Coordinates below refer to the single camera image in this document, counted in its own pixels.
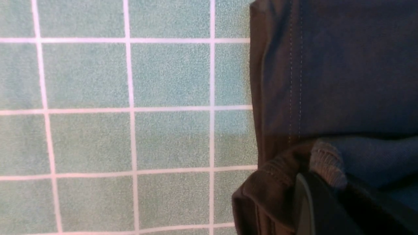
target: grout line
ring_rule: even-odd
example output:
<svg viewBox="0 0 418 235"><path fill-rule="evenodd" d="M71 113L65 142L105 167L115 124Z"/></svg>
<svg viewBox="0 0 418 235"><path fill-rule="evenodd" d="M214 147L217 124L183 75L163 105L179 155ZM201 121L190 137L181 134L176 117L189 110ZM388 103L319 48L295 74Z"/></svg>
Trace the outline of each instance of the grout line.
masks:
<svg viewBox="0 0 418 235"><path fill-rule="evenodd" d="M126 67L127 81L129 93L129 113L130 113L130 139L131 139L131 156L132 156L132 190L133 190L133 215L135 235L139 235L139 199L138 199L138 176L137 172L137 155L136 155L136 138L135 138L135 110L134 110L134 92L132 78L132 60L130 45L130 23L129 23L129 2L123 0L123 15L125 22L125 46L126 46Z"/></svg>
<svg viewBox="0 0 418 235"><path fill-rule="evenodd" d="M126 43L126 38L39 38L41 43ZM36 38L0 38L0 43L36 43ZM129 38L130 43L250 43L249 38Z"/></svg>
<svg viewBox="0 0 418 235"><path fill-rule="evenodd" d="M0 116L31 115L31 114L72 114L72 113L104 113L104 112L177 112L177 111L210 111L210 106L180 107L134 107L134 108L84 108L84 109L32 109L32 110L0 110ZM215 111L252 110L252 105L214 106Z"/></svg>
<svg viewBox="0 0 418 235"><path fill-rule="evenodd" d="M45 71L43 66L43 55L42 55L42 43L41 43L41 28L39 26L39 14L38 14L38 4L36 0L32 0L32 14L33 14L33 24L35 30L36 38L36 51L38 55L38 69L39 69L39 84L41 87L41 98L43 110L48 110L48 100L46 96L46 85L45 85ZM46 142L48 146L48 156L49 156L49 167L51 171L51 183L52 183L52 195L54 199L54 212L56 227L58 232L62 232L62 223L61 223L61 212L59 208L59 199L58 199L58 185L55 175L55 157L54 157L54 147L52 145L52 136L51 136L51 123L49 120L49 114L44 113L45 118L45 132L46 132Z"/></svg>
<svg viewBox="0 0 418 235"><path fill-rule="evenodd" d="M219 171L245 171L256 170L257 165L246 166L223 166L223 167L193 167L193 168L172 168L172 169L152 169L152 170L137 170L120 171L120 172L103 172L103 173L55 173L55 178L104 178L104 177L121 177L134 175L149 175L149 174L171 174L171 173L187 173L187 172L219 172ZM29 176L0 176L0 181L21 181L21 180L38 180L50 179L51 174L29 175Z"/></svg>
<svg viewBox="0 0 418 235"><path fill-rule="evenodd" d="M222 223L222 224L214 224L214 228L221 228L221 227L235 227L234 222L231 223Z"/></svg>
<svg viewBox="0 0 418 235"><path fill-rule="evenodd" d="M203 228L209 228L209 225L176 225L176 226L167 226L167 227L153 227L153 228L141 229L140 234L151 233L151 232L173 231L173 230L203 229Z"/></svg>
<svg viewBox="0 0 418 235"><path fill-rule="evenodd" d="M234 223L222 223L214 224L214 228L233 227ZM153 227L139 230L140 234L146 234L151 232L165 232L175 230L190 230L190 229L205 229L209 228L210 225L175 225L167 227ZM52 233L36 233L26 235L135 235L135 231L121 231L121 232L52 232Z"/></svg>
<svg viewBox="0 0 418 235"><path fill-rule="evenodd" d="M214 235L215 191L215 0L210 0L210 71L209 71L209 235Z"/></svg>

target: green tile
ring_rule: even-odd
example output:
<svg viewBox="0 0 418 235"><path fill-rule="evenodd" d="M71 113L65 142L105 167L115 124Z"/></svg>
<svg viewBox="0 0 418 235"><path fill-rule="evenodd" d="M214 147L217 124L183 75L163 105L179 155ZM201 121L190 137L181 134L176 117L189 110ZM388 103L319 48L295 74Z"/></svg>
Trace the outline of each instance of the green tile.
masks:
<svg viewBox="0 0 418 235"><path fill-rule="evenodd" d="M133 44L135 105L209 105L209 45Z"/></svg>
<svg viewBox="0 0 418 235"><path fill-rule="evenodd" d="M38 0L43 37L124 37L122 0Z"/></svg>
<svg viewBox="0 0 418 235"><path fill-rule="evenodd" d="M129 1L130 33L136 38L208 38L210 1Z"/></svg>
<svg viewBox="0 0 418 235"><path fill-rule="evenodd" d="M48 174L43 115L0 116L0 175Z"/></svg>
<svg viewBox="0 0 418 235"><path fill-rule="evenodd" d="M50 108L128 107L124 44L45 44Z"/></svg>
<svg viewBox="0 0 418 235"><path fill-rule="evenodd" d="M0 234L49 232L57 232L51 181L0 181Z"/></svg>
<svg viewBox="0 0 418 235"><path fill-rule="evenodd" d="M257 156L252 111L216 111L215 166L255 165Z"/></svg>
<svg viewBox="0 0 418 235"><path fill-rule="evenodd" d="M132 169L129 113L51 115L59 173Z"/></svg>
<svg viewBox="0 0 418 235"><path fill-rule="evenodd" d="M237 235L235 227L215 228L214 235Z"/></svg>
<svg viewBox="0 0 418 235"><path fill-rule="evenodd" d="M216 105L251 104L250 45L217 44L215 49Z"/></svg>
<svg viewBox="0 0 418 235"><path fill-rule="evenodd" d="M209 173L138 176L142 228L209 223Z"/></svg>
<svg viewBox="0 0 418 235"><path fill-rule="evenodd" d="M0 110L36 108L42 101L35 45L0 44Z"/></svg>
<svg viewBox="0 0 418 235"><path fill-rule="evenodd" d="M209 235L208 229L186 229L186 230L171 230L164 232L152 232L147 235Z"/></svg>
<svg viewBox="0 0 418 235"><path fill-rule="evenodd" d="M217 38L250 37L250 3L254 0L216 0Z"/></svg>
<svg viewBox="0 0 418 235"><path fill-rule="evenodd" d="M209 166L209 112L137 113L138 169Z"/></svg>
<svg viewBox="0 0 418 235"><path fill-rule="evenodd" d="M215 172L214 222L233 222L232 194L244 183L252 171Z"/></svg>
<svg viewBox="0 0 418 235"><path fill-rule="evenodd" d="M33 37L31 2L28 0L2 0L0 2L0 22L1 38Z"/></svg>
<svg viewBox="0 0 418 235"><path fill-rule="evenodd" d="M130 176L58 179L63 230L134 230L132 188Z"/></svg>

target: denim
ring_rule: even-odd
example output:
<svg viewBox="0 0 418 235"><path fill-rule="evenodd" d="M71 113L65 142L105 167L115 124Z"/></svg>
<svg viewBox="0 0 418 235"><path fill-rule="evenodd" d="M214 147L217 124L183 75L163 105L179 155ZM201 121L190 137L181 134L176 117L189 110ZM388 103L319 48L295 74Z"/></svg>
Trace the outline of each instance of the denim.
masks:
<svg viewBox="0 0 418 235"><path fill-rule="evenodd" d="M233 195L240 235L293 232L287 214L292 182L309 170L318 140L341 154L327 160L340 176L353 172L380 186L402 177L404 169L416 173L409 168L416 162L410 155L414 142L408 141L418 134L417 28L415 0L251 4L250 84L259 170ZM376 147L368 148L368 141ZM390 146L381 148L384 141ZM402 174L385 173L393 164ZM312 168L320 171L318 164ZM344 178L333 180L329 183L344 188Z"/></svg>

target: dark blue jeans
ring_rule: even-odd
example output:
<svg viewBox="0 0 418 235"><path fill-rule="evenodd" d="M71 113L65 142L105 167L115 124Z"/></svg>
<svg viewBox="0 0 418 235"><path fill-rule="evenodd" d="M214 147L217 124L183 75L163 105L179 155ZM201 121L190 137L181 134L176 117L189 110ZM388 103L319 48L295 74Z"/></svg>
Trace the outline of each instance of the dark blue jeans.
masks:
<svg viewBox="0 0 418 235"><path fill-rule="evenodd" d="M260 170L252 195L234 194L234 216L242 235L291 234L286 213L257 201L289 210L289 176L308 170L316 139L418 134L418 1L256 0L250 14ZM285 190L254 195L262 183Z"/></svg>

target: seam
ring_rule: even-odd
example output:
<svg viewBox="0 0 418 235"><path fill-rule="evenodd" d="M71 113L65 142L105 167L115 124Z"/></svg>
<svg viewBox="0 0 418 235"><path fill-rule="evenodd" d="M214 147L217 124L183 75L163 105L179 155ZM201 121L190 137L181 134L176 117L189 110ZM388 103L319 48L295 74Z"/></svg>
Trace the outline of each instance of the seam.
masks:
<svg viewBox="0 0 418 235"><path fill-rule="evenodd" d="M302 0L299 1L300 4L300 27L301 27L301 75L299 77L299 128L298 128L298 140L301 139L301 119L302 119L302 58L303 58L303 9L302 9Z"/></svg>
<svg viewBox="0 0 418 235"><path fill-rule="evenodd" d="M293 78L293 58L292 58L292 50L293 50L293 41L292 41L292 37L293 37L293 32L292 32L292 28L293 28L293 12L292 12L292 8L293 8L293 1L290 0L290 99L289 99L289 147L291 144L291 133L292 133L292 78Z"/></svg>

